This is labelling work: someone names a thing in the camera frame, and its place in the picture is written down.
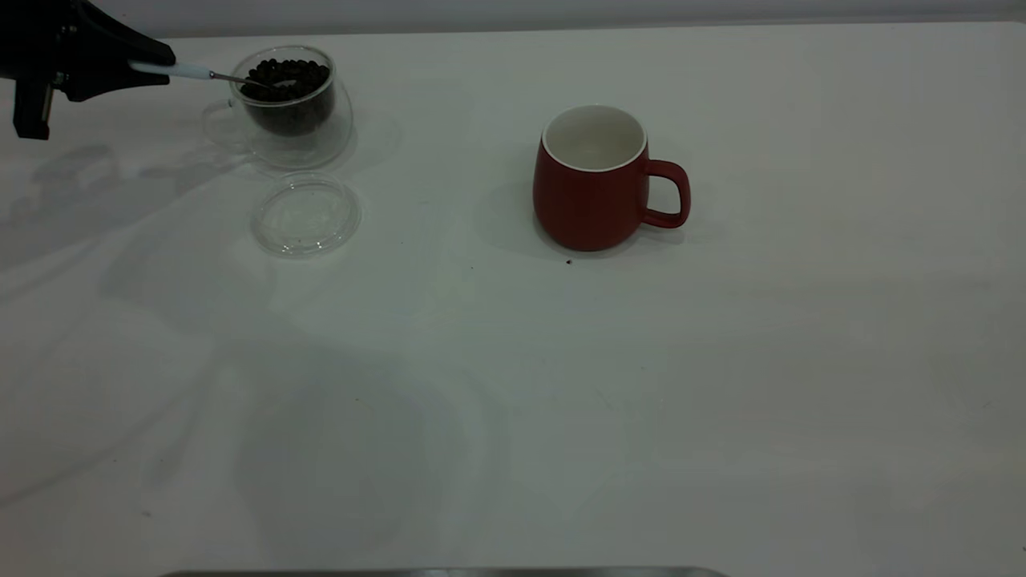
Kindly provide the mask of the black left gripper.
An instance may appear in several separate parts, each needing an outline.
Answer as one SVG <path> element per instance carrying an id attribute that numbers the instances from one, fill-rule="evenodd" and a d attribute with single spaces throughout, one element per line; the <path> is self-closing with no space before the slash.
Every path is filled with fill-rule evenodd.
<path id="1" fill-rule="evenodd" d="M 12 125 L 21 139 L 49 139 L 56 91 L 81 103 L 124 89 L 164 87 L 165 75 L 114 69 L 129 61 L 170 66 L 176 56 L 168 44 L 89 1 L 1 2 L 1 77 L 14 82 Z"/>

